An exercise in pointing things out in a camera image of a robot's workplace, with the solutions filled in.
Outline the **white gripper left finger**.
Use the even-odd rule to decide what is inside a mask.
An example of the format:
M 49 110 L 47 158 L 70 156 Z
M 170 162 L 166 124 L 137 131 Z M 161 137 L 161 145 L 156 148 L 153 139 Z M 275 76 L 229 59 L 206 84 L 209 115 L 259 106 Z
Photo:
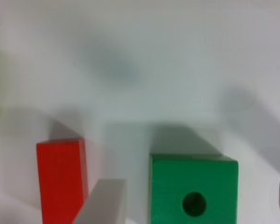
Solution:
M 73 224 L 125 224 L 127 181 L 99 179 Z

